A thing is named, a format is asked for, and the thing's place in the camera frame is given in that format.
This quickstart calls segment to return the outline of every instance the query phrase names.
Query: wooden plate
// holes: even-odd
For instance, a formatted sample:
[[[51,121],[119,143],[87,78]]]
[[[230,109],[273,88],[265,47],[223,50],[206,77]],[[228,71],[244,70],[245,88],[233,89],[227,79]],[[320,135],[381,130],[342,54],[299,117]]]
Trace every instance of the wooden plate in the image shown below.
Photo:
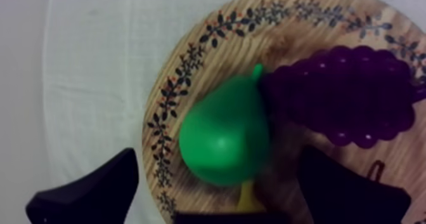
[[[233,212],[239,187],[213,187],[197,180],[179,153],[185,114],[209,91],[257,62],[272,71],[338,44],[390,49],[426,81],[426,36],[408,18],[378,0],[233,0],[196,24],[164,65],[150,94],[143,128],[143,162],[152,195],[167,223],[175,210]],[[257,188],[295,223],[312,223],[294,164],[302,144],[313,143],[360,175],[378,172],[382,183],[403,187],[412,204],[403,223],[426,218],[426,104],[407,132],[369,150],[337,148],[319,134],[289,126],[273,138],[274,159]]]

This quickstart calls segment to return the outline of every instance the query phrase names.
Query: white surface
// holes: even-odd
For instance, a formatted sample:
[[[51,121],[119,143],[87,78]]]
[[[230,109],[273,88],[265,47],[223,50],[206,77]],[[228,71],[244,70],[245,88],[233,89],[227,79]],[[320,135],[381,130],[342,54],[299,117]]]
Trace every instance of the white surface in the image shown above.
[[[44,115],[55,185],[124,147],[140,153],[145,102],[179,39],[229,0],[51,0]],[[424,0],[384,0],[422,28]],[[144,181],[128,223],[163,223]]]
[[[25,205],[51,186],[41,54],[48,0],[0,0],[0,223],[29,223]]]

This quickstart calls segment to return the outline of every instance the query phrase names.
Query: grape bunch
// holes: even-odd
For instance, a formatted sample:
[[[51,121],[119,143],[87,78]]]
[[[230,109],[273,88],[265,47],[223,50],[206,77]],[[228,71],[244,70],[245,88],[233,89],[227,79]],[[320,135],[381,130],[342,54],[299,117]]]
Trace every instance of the grape bunch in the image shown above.
[[[415,121],[416,87],[390,51],[337,46],[281,66],[259,83],[268,110],[323,133],[335,145],[371,148]]]

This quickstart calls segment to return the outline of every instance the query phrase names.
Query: green pear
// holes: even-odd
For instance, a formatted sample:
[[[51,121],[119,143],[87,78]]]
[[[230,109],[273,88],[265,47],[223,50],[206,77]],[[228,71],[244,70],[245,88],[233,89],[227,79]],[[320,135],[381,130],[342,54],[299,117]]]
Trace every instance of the green pear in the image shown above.
[[[262,65],[252,77],[234,76],[196,103],[179,134],[182,157],[200,179],[236,185],[252,179],[269,156],[269,131],[257,89]]]

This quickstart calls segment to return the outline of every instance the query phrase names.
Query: wood grain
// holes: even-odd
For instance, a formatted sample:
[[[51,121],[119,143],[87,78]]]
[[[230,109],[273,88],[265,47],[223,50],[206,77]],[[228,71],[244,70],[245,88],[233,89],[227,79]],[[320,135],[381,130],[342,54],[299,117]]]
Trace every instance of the wood grain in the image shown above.
[[[225,37],[214,33],[207,42],[201,42],[200,38],[209,33],[207,26],[217,26],[215,22],[218,23],[219,15],[223,15],[225,21],[231,21],[232,18],[227,20],[227,17],[232,17],[235,11],[236,20],[242,21],[242,18],[248,16],[249,8],[272,8],[273,3],[290,8],[288,16],[281,18],[278,25],[264,21],[256,25],[253,31],[249,31],[251,23],[234,23],[232,30],[240,29],[244,31],[244,36],[224,28]],[[318,3],[317,7],[321,11],[317,16],[315,13],[307,17],[299,16],[302,9],[295,7],[298,3],[304,3],[305,7]],[[339,13],[347,21],[338,20],[337,25],[334,25],[330,18],[335,18],[333,9],[336,6],[341,6]],[[323,20],[315,26],[318,17]],[[368,17],[373,20],[371,25],[366,23]],[[348,21],[356,22],[356,18],[360,18],[363,24],[351,29]],[[372,26],[378,26],[378,34]],[[213,187],[196,179],[182,161],[177,141],[180,125],[188,110],[223,81],[235,74],[249,74],[257,62],[262,62],[269,71],[273,71],[280,65],[305,58],[318,49],[339,44],[350,47],[367,44],[375,49],[394,49],[399,56],[406,49],[405,59],[414,67],[413,71],[419,78],[423,76],[422,53],[425,51],[425,38],[424,33],[408,18],[378,0],[233,0],[209,14],[177,44],[158,75],[147,103],[142,136],[143,163],[148,186],[165,221],[171,223],[171,215],[176,210],[207,213],[235,211],[239,187]],[[418,42],[415,49],[409,50],[415,41]],[[191,70],[191,75],[186,76],[190,80],[189,86],[186,78],[179,84],[179,78],[183,75],[180,76],[176,69],[180,68],[183,61],[190,59],[188,50],[191,48],[202,48],[205,51],[197,58],[203,65]],[[168,80],[179,86],[169,87]],[[174,91],[176,96],[164,96],[162,89],[166,93]],[[188,94],[180,95],[181,91],[187,91]],[[170,101],[174,102],[173,106],[163,108],[159,105]],[[403,223],[412,224],[424,219],[426,131],[423,127],[426,123],[426,103],[416,104],[415,109],[417,119],[411,130],[401,133],[391,142],[380,142],[369,150],[353,144],[344,148],[334,147],[322,135],[292,124],[274,131],[274,156],[269,166],[259,175],[258,191],[268,204],[291,213],[294,223],[312,223],[294,175],[301,148],[306,143],[312,143],[345,167],[363,176],[367,175],[375,161],[384,162],[385,169],[380,181],[403,187],[412,197],[412,205]],[[164,112],[168,115],[163,120]],[[171,141],[159,143],[159,139],[165,136],[170,137]],[[159,184],[159,177],[155,176],[159,165],[167,167],[171,173],[163,176],[170,179],[165,185]]]

